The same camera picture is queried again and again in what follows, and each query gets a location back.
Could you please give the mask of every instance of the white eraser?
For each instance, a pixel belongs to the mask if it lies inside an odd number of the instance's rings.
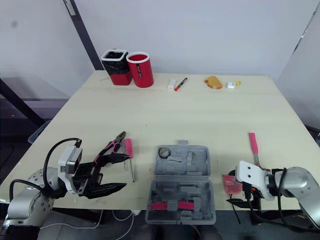
[[[227,87],[228,89],[234,89],[234,88],[235,88],[235,83],[234,83],[234,82],[228,82],[227,85],[226,85],[226,87]]]
[[[175,89],[175,85],[176,85],[176,81],[175,79],[171,79],[168,85],[168,90],[169,91],[173,91]]]

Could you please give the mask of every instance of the gray tool case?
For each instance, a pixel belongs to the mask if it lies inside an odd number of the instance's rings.
[[[170,155],[161,158],[159,151],[168,148]],[[159,146],[155,162],[156,179],[151,183],[145,221],[148,224],[212,225],[216,222],[214,191],[208,180],[210,160],[205,146]],[[185,209],[193,203],[193,210]],[[157,209],[163,206],[166,210]]]

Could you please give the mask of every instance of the red cylindrical container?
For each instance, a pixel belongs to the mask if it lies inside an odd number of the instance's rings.
[[[137,51],[126,56],[135,85],[139,88],[148,88],[154,84],[150,57],[148,53]]]
[[[127,50],[109,49],[101,57],[102,65],[108,72],[114,85],[129,85],[132,74],[128,66]]]

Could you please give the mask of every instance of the pink screwdriver handle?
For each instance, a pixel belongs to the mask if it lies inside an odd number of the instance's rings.
[[[254,132],[249,132],[250,144],[253,154],[258,154],[258,145],[256,141],[256,134]]]

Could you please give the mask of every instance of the white cable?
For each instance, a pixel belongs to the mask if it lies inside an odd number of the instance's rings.
[[[104,211],[101,210],[99,221],[95,226],[73,226],[73,225],[68,224],[68,223],[60,222],[60,223],[53,223],[53,224],[50,224],[50,225],[47,225],[47,226],[42,226],[42,227],[40,227],[40,229],[49,228],[49,227],[52,227],[52,226],[55,226],[55,225],[64,225],[64,226],[68,226],[68,227],[73,228],[73,229],[96,229],[99,226],[100,222],[101,222],[101,218],[102,218],[102,213],[103,212]]]
[[[125,234],[123,234],[121,237],[118,237],[117,239],[115,239],[115,240],[120,240],[120,239],[122,239],[125,235],[127,235],[129,232],[130,232],[130,230],[131,230],[131,228],[132,228],[132,226],[134,225],[134,217],[135,217],[135,215],[134,214],[131,214],[132,215],[132,222],[131,222],[131,225],[130,225],[130,227],[129,227],[129,229],[128,229],[128,231],[126,231],[126,233]]]
[[[125,220],[129,219],[132,214],[133,214],[133,212],[131,212],[131,214],[130,214],[129,216],[127,216],[126,218],[120,219],[120,218],[117,218],[117,217],[116,217],[115,212],[112,210],[112,215],[113,215],[113,217],[114,217],[116,220],[118,220],[118,221],[125,221]]]
[[[194,226],[194,225],[190,225],[190,226],[193,227],[193,228],[196,230],[196,232],[197,232],[198,235],[199,235],[199,238],[201,239],[201,234],[200,234],[198,228],[197,228],[196,226]]]

